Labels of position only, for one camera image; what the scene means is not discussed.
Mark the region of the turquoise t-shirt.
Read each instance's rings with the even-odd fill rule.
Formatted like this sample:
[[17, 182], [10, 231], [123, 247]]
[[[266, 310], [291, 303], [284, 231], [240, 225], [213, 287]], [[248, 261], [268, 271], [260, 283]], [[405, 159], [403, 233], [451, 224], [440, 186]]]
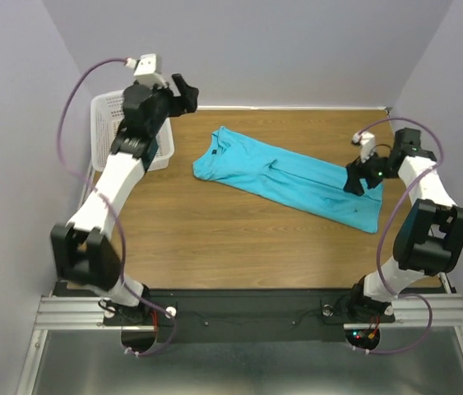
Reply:
[[258, 141], [226, 127], [211, 134], [193, 175], [376, 234], [383, 186], [357, 196], [344, 191], [345, 168]]

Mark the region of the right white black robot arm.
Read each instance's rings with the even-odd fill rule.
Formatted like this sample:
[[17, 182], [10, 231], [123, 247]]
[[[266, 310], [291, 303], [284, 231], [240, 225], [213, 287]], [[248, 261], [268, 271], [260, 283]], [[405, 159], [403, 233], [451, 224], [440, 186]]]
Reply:
[[412, 283], [451, 272], [463, 249], [463, 207], [450, 197], [437, 172], [440, 158], [421, 147], [421, 132], [402, 128], [388, 156], [376, 152], [375, 136], [357, 132], [359, 157], [346, 166], [344, 190], [362, 196], [384, 179], [400, 179], [411, 203], [391, 257], [356, 283], [346, 301], [350, 318], [364, 321], [392, 313], [391, 302]]

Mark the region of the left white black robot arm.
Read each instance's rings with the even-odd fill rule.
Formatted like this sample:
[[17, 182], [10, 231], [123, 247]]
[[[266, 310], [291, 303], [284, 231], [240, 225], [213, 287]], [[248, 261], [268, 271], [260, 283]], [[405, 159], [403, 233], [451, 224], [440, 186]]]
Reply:
[[127, 253], [116, 252], [112, 233], [121, 228], [119, 214], [158, 151], [157, 136], [171, 118], [197, 111], [199, 90], [175, 73], [175, 91], [166, 84], [136, 80], [123, 91], [123, 119], [102, 175], [66, 224], [56, 224], [50, 239], [57, 274], [123, 306], [131, 323], [141, 324], [156, 304], [150, 290], [125, 272]]

